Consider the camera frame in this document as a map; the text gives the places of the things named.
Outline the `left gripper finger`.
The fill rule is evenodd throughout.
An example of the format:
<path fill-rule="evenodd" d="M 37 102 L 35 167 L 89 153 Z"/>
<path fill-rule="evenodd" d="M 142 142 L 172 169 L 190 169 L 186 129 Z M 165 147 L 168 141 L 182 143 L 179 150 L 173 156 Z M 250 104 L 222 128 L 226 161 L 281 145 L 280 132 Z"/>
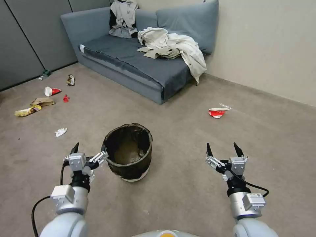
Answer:
<path fill-rule="evenodd" d="M 65 160 L 68 160 L 70 155 L 72 155 L 74 153 L 77 153 L 78 152 L 78 148 L 79 148 L 79 142 L 76 143 L 76 145 L 71 149 L 69 155 L 65 157 Z"/>
<path fill-rule="evenodd" d="M 89 164 L 101 165 L 109 157 L 106 146 L 101 146 L 101 151 L 89 159 Z"/>

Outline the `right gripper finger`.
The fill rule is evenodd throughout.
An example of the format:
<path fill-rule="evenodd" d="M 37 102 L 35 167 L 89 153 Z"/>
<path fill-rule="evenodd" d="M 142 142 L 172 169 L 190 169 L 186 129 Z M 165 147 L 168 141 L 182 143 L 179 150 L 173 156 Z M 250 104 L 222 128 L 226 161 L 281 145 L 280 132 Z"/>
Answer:
<path fill-rule="evenodd" d="M 221 168 L 223 166 L 222 163 L 213 156 L 209 143 L 206 144 L 206 163 L 213 169 Z"/>
<path fill-rule="evenodd" d="M 247 161 L 248 160 L 248 156 L 245 156 L 242 149 L 234 142 L 233 143 L 234 145 L 234 148 L 235 148 L 235 151 L 236 151 L 236 154 L 237 154 L 237 157 L 240 157 L 242 158 L 244 161 Z"/>

